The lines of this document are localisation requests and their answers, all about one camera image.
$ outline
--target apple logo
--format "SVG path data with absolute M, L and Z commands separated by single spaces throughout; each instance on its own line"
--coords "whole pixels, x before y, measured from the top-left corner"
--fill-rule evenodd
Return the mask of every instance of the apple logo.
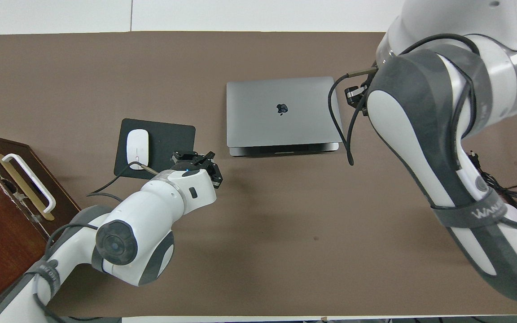
M 289 107 L 286 104 L 279 104 L 276 106 L 276 108 L 279 109 L 279 113 L 281 114 L 281 116 L 283 115 L 283 113 L 289 112 Z

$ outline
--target power cord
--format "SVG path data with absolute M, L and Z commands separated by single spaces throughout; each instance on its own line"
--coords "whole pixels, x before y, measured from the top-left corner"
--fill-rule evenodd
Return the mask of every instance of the power cord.
M 55 239 L 55 237 L 57 237 L 57 235 L 59 235 L 65 229 L 68 229 L 70 227 L 88 227 L 88 228 L 91 228 L 94 230 L 98 229 L 96 226 L 90 225 L 87 223 L 68 223 L 66 225 L 62 225 L 57 230 L 55 230 L 53 233 L 51 233 L 51 235 L 49 236 L 49 239 L 47 240 L 47 244 L 45 245 L 45 254 L 43 255 L 44 260 L 47 261 L 47 260 L 49 260 L 49 258 L 51 258 L 51 255 L 52 255 L 51 244 L 53 243 L 53 240 Z
M 127 168 L 130 168 L 132 165 L 139 165 L 141 168 L 150 172 L 153 175 L 158 174 L 157 171 L 148 167 L 147 165 L 141 164 L 138 161 L 132 161 L 131 163 L 127 164 L 127 166 L 125 166 L 125 168 L 123 168 L 119 173 L 117 173 L 115 178 L 113 178 L 110 182 L 103 185 L 101 188 L 98 188 L 98 189 L 94 190 L 93 192 L 87 194 L 87 196 L 108 196 L 110 198 L 114 198 L 115 200 L 118 200 L 119 202 L 123 202 L 123 199 L 121 199 L 117 196 L 114 196 L 113 194 L 102 193 L 101 191 L 104 190 L 105 188 L 108 188 L 111 184 L 113 184 L 116 180 L 118 180 L 123 175 L 123 173 L 127 170 Z
M 330 117 L 332 118 L 332 121 L 334 123 L 334 126 L 336 127 L 336 130 L 338 131 L 338 134 L 340 135 L 340 139 L 342 140 L 342 143 L 344 144 L 344 147 L 346 148 L 346 157 L 348 159 L 348 163 L 353 166 L 355 165 L 355 160 L 352 157 L 351 153 L 351 137 L 352 137 L 352 131 L 355 126 L 356 117 L 358 114 L 363 110 L 364 105 L 366 104 L 366 92 L 368 85 L 370 85 L 370 80 L 372 79 L 372 75 L 374 75 L 378 71 L 378 68 L 376 66 L 373 66 L 371 68 L 367 68 L 365 70 L 356 71 L 347 73 L 341 77 L 339 77 L 336 82 L 331 86 L 329 94 L 328 94 L 328 105 L 329 105 L 329 112 Z M 355 112 L 352 114 L 351 123 L 348 126 L 348 133 L 345 136 L 340 129 L 340 126 L 338 124 L 338 121 L 336 120 L 336 117 L 334 116 L 334 112 L 332 110 L 332 94 L 334 90 L 336 89 L 336 86 L 343 80 L 347 78 L 353 78 L 355 76 L 361 76 L 361 75 L 369 75 L 369 79 L 367 79 L 363 84 L 361 84 L 361 87 L 364 87 L 365 89 L 359 94 L 361 96 L 361 100 L 356 106 Z
M 488 323 L 486 321 L 482 321 L 481 319 L 478 319 L 478 317 L 475 317 L 475 316 L 470 316 L 472 319 L 474 319 L 474 321 L 478 321 L 480 323 Z
M 437 39 L 457 40 L 461 43 L 464 43 L 466 46 L 468 46 L 468 48 L 472 51 L 472 53 L 474 53 L 478 56 L 480 55 L 480 50 L 478 49 L 478 46 L 476 46 L 476 44 L 470 38 L 465 37 L 463 35 L 449 34 L 449 33 L 431 35 L 429 37 L 421 39 L 421 40 L 417 41 L 416 43 L 414 43 L 413 45 L 411 45 L 410 47 L 408 47 L 407 49 L 405 49 L 404 51 L 402 51 L 399 55 L 408 54 L 411 51 L 414 51 L 414 49 L 417 49 L 418 47 L 424 45 L 425 43 L 429 43 L 429 42 L 431 42 L 433 40 L 437 40 Z
M 74 319 L 75 321 L 94 321 L 95 319 L 102 319 L 102 317 L 90 317 L 88 319 L 80 319 L 78 317 L 69 316 L 70 319 Z
M 480 167 L 480 159 L 477 153 L 474 153 L 474 151 L 470 151 L 470 154 L 468 154 L 468 158 L 470 158 L 470 161 L 472 164 L 474 164 L 474 167 L 478 170 L 480 173 L 480 176 L 482 176 L 484 182 L 488 184 L 491 188 L 496 190 L 501 196 L 504 196 L 504 199 L 506 202 L 513 207 L 517 209 L 517 191 L 514 191 L 513 188 L 517 188 L 517 185 L 510 186 L 508 188 L 504 188 L 500 185 L 500 183 L 492 176 L 491 174 L 482 171 L 482 168 Z M 517 229 L 517 222 L 513 221 L 509 218 L 503 217 L 500 219 L 501 223 L 504 223 L 505 225 L 509 227 L 513 227 L 514 229 Z
M 474 164 L 474 167 L 478 170 L 484 182 L 496 190 L 498 194 L 503 196 L 508 204 L 517 209 L 517 191 L 513 190 L 514 188 L 517 188 L 517 185 L 510 186 L 508 188 L 501 186 L 494 176 L 482 170 L 482 167 L 480 166 L 480 156 L 477 153 L 474 153 L 474 151 L 470 151 L 468 158 L 470 158 L 470 161 Z
M 41 299 L 39 298 L 39 295 L 37 295 L 37 293 L 33 294 L 33 300 L 35 301 L 35 304 L 37 304 L 37 306 L 39 306 L 39 308 L 43 310 L 45 314 L 52 317 L 52 319 L 54 319 L 57 323 L 66 323 L 64 319 L 61 319 L 59 316 L 57 316 L 57 314 L 55 314 L 53 311 L 47 308 L 47 306 L 45 306 L 43 302 L 41 302 Z

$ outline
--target black strap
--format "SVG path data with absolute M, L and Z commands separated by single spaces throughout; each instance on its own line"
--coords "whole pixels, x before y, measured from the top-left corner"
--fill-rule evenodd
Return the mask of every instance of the black strap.
M 482 200 L 472 204 L 443 207 L 432 206 L 432 210 L 444 227 L 485 227 L 494 225 L 508 211 L 495 190 L 490 190 Z
M 45 261 L 39 260 L 35 262 L 27 273 L 29 274 L 38 274 L 49 284 L 49 289 L 51 290 L 51 297 L 57 293 L 59 287 L 61 286 L 61 282 L 59 280 L 59 272 L 55 269 L 57 267 L 57 260 Z
M 93 248 L 93 253 L 91 255 L 91 266 L 100 272 L 105 272 L 105 270 L 103 270 L 103 257 L 97 250 L 97 247 Z

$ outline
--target white wall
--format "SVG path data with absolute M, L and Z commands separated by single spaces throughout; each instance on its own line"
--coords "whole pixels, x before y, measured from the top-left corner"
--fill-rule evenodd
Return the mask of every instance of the white wall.
M 0 34 L 386 31 L 401 6 L 401 0 L 0 0 Z

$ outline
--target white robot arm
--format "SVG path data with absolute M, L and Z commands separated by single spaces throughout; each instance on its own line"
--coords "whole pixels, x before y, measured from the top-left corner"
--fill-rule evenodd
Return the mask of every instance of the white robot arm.
M 114 210 L 92 206 L 80 211 L 56 243 L 48 244 L 44 257 L 2 296 L 0 323 L 47 323 L 45 316 L 64 322 L 45 304 L 78 264 L 91 264 L 135 286 L 156 280 L 173 254 L 172 224 L 217 199 L 214 190 L 222 176 L 213 156 L 176 152 L 174 167 Z
M 407 0 L 376 63 L 373 127 L 480 276 L 517 300 L 517 209 L 461 147 L 517 114 L 517 0 Z

